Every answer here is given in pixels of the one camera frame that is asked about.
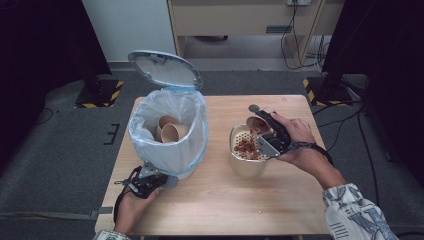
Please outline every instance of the wooden table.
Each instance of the wooden table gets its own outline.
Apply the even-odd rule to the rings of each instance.
[[[256,179],[234,174],[229,165],[231,129],[252,116],[254,103],[287,118],[311,125],[320,146],[321,136],[305,97],[300,95],[206,96],[209,142],[205,158],[191,177],[174,189],[164,189],[134,229],[135,235],[301,235],[328,233],[324,222],[322,189],[310,175],[271,159]],[[142,98],[135,101],[134,108]],[[103,201],[114,206],[122,185],[141,165],[129,139],[124,139]],[[100,214],[96,231],[112,229],[112,213]]]

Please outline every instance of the trash can lid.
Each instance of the trash can lid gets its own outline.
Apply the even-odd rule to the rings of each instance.
[[[174,54],[140,50],[128,54],[131,65],[147,80],[162,85],[200,90],[202,78],[187,60]]]

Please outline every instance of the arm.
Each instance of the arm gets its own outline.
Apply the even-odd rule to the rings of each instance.
[[[160,188],[153,191],[147,199],[136,197],[132,192],[128,192],[119,204],[119,211],[113,231],[102,230],[94,236],[93,240],[109,239],[129,239],[135,224],[140,220],[144,210],[152,203],[159,194]]]
[[[315,143],[309,124],[302,119],[286,119],[272,113],[293,141]],[[354,184],[346,184],[341,173],[319,152],[299,148],[278,160],[291,163],[314,176],[323,188],[325,222],[333,239],[386,239],[397,237],[386,223],[381,209],[362,197]]]
[[[272,117],[283,124],[292,138],[292,141],[315,143],[309,124],[302,119],[286,119],[275,113]],[[331,187],[346,184],[343,176],[319,152],[310,148],[299,148],[277,158],[291,163],[299,169],[314,176],[321,187],[326,190]]]

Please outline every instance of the yellow and black tape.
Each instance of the yellow and black tape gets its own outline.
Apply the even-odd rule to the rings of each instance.
[[[112,107],[115,104],[116,99],[118,98],[119,92],[121,91],[121,87],[124,84],[124,81],[117,81],[116,86],[112,95],[110,96],[110,100],[102,103],[93,103],[93,102],[84,102],[84,103],[76,103],[76,108],[97,108],[97,107]]]
[[[349,106],[351,103],[342,102],[342,101],[318,101],[315,98],[315,94],[309,85],[308,79],[303,79],[303,86],[306,89],[306,93],[308,94],[309,101],[311,102],[312,106],[331,106],[331,105],[337,105],[337,106]]]

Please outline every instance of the plastic bag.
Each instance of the plastic bag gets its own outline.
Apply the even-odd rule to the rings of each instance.
[[[188,134],[178,142],[154,139],[157,121],[164,115],[188,124]],[[195,90],[167,87],[151,92],[134,111],[128,126],[137,155],[164,173],[178,176],[193,170],[204,157],[208,142],[206,102]]]

